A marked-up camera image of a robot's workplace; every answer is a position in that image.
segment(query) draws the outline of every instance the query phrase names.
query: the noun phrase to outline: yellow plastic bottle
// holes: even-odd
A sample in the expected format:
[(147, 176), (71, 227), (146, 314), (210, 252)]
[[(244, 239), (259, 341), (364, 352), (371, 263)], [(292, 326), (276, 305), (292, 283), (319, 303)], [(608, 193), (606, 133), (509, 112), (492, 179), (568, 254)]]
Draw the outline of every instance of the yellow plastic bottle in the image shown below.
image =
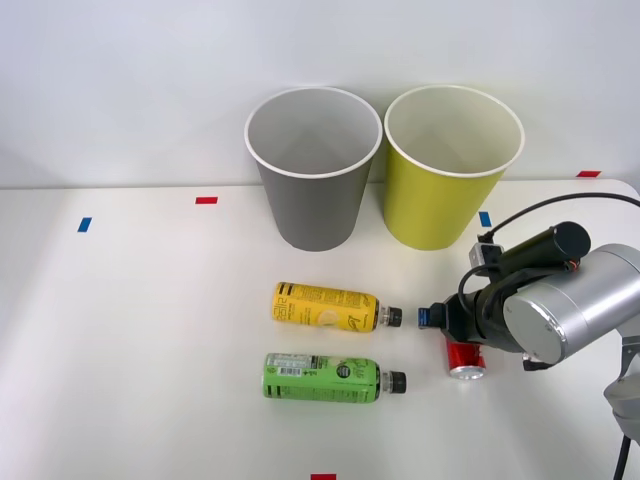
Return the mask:
[(280, 282), (273, 295), (274, 320), (352, 332), (371, 332), (378, 325), (399, 327), (402, 310), (385, 307), (373, 295)]

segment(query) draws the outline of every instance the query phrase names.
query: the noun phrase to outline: white wall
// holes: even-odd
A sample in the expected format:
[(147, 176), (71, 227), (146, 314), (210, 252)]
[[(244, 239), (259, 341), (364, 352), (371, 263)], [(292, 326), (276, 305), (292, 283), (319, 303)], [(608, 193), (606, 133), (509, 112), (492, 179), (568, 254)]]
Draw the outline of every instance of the white wall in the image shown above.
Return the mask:
[(8, 0), (0, 186), (255, 183), (242, 127), (265, 96), (333, 85), (382, 113), (442, 82), (520, 115), (510, 176), (640, 186), (639, 19), (633, 0)]

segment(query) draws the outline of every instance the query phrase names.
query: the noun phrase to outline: blue tape marker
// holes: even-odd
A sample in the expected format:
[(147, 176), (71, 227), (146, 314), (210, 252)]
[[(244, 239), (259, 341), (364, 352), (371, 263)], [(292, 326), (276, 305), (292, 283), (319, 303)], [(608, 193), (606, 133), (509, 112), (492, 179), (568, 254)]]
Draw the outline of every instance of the blue tape marker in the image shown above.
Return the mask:
[(78, 233), (87, 233), (87, 230), (89, 230), (90, 224), (91, 224), (91, 217), (84, 217), (80, 222), (80, 226), (78, 227)]
[(483, 227), (491, 226), (491, 219), (489, 218), (489, 212), (478, 212), (478, 215), (480, 215), (480, 224)]

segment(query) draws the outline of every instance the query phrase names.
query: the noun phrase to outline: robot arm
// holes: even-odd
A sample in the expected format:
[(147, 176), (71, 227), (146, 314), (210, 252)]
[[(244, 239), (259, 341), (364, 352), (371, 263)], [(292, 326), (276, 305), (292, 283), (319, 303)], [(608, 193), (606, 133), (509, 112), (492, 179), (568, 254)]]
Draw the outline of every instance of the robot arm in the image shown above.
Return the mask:
[(622, 370), (605, 390), (620, 428), (640, 441), (640, 251), (604, 245), (589, 253), (580, 225), (564, 222), (503, 252), (492, 243), (470, 253), (472, 272), (490, 284), (435, 303), (422, 328), (451, 341), (521, 352), (551, 367), (618, 329)]

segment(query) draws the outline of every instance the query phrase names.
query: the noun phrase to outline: soda can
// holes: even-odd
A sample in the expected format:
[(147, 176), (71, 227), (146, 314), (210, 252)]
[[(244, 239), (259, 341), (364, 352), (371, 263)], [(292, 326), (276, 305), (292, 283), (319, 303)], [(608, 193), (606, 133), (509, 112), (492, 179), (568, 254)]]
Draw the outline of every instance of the soda can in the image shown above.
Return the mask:
[(480, 345), (455, 343), (448, 338), (446, 342), (449, 375), (458, 380), (477, 380), (482, 378), (486, 367), (484, 358), (480, 353)]

